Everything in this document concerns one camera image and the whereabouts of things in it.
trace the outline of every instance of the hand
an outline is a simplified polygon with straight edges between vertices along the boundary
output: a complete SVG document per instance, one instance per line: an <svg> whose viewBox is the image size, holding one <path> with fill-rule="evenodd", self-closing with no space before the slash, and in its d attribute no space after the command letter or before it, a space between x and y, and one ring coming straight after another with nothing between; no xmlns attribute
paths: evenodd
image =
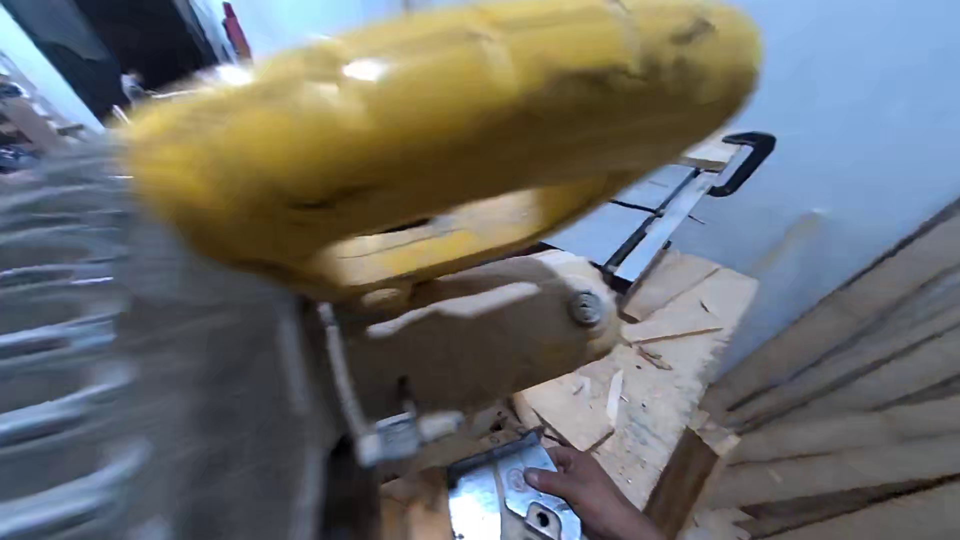
<svg viewBox="0 0 960 540"><path fill-rule="evenodd" d="M558 472L528 468L527 483L565 500L590 540L662 540L663 535L620 492L590 454L566 447L546 449Z"/></svg>

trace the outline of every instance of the wood chip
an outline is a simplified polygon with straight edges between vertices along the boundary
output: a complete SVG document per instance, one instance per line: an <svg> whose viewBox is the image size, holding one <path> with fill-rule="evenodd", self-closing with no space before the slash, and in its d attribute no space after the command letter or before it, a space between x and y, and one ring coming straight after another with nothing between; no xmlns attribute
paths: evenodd
<svg viewBox="0 0 960 540"><path fill-rule="evenodd" d="M636 345L636 352L643 357L646 361L654 364L657 369L672 370L673 366L670 365L670 362L663 359L662 356L657 353L653 353L645 350L642 346Z"/></svg>

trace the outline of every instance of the metal plate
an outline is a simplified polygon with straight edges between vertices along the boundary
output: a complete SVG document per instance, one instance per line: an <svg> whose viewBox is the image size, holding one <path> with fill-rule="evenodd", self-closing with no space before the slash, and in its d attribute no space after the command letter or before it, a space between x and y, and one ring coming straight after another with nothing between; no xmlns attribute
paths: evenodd
<svg viewBox="0 0 960 540"><path fill-rule="evenodd" d="M448 477L450 522L456 540L497 540L501 524L513 513L527 527L553 540L579 540L580 518L553 495L541 493L523 479L523 469L556 471L537 434L451 465Z"/></svg>

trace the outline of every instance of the wood scrap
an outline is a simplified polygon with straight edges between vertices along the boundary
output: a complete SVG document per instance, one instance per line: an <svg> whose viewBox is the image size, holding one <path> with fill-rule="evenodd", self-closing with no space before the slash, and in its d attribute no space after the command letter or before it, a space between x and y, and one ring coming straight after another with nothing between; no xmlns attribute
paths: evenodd
<svg viewBox="0 0 960 540"><path fill-rule="evenodd" d="M607 393L607 418L616 427L616 415L620 410L620 394L623 393L623 370L617 370L610 381L610 391Z"/></svg>
<svg viewBox="0 0 960 540"><path fill-rule="evenodd" d="M669 251L627 290L622 311L643 321L719 269L719 264L705 258Z"/></svg>
<svg viewBox="0 0 960 540"><path fill-rule="evenodd" d="M583 388L581 377L568 373L527 388L521 394L544 424L555 430L566 444L586 452L607 440L613 433L613 425L604 408L591 406L589 392L574 395L578 387Z"/></svg>
<svg viewBox="0 0 960 540"><path fill-rule="evenodd" d="M654 353L652 351L647 351L641 345L636 345L634 347L636 353L640 355L644 360L652 363L657 369L672 370L673 366L670 365L670 362L667 362L663 359L663 355L659 353Z"/></svg>

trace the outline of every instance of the metal bar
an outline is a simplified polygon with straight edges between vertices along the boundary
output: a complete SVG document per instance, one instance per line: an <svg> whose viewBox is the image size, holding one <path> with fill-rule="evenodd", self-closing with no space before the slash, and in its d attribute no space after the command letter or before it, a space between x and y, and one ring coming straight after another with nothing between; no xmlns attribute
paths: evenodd
<svg viewBox="0 0 960 540"><path fill-rule="evenodd" d="M632 253L633 250L636 249L636 247L639 245L640 241L643 240L643 238L647 235L647 229L651 225L653 225L653 223L658 219L659 216L664 215L664 211L671 206L671 203L673 202L673 200L676 199L684 191L684 189L688 185L690 185L691 182L697 179L697 177L700 176L701 172L702 171L700 169L693 169L692 171L690 171L690 174L686 175L686 178L684 178L677 185L677 187L674 188L673 192L670 193L670 195L668 195L665 199L663 199L663 202L660 203L660 205L653 210L653 215L644 219L643 223L641 223L640 226L636 228L636 231L634 231L634 233L631 234L630 237L627 238L625 242L620 244L620 247L617 248L615 252L613 252L613 255L611 255L610 258L607 259L607 262L603 264L603 268L601 269L601 271L604 273L604 275L608 279L610 278L610 276L613 276L616 273L616 271L620 268L620 265L623 264L623 261L626 260L626 258L630 255L630 253Z"/></svg>
<svg viewBox="0 0 960 540"><path fill-rule="evenodd" d="M713 175L702 175L691 179L691 183L685 186L673 201L667 205L663 217L655 223L646 235L636 245L636 250L629 258L624 260L621 265L626 273L641 275L643 271L650 266L657 253L663 248L670 234L680 227L680 224L693 210L693 207L700 202L700 199L707 194L707 191L713 186Z"/></svg>

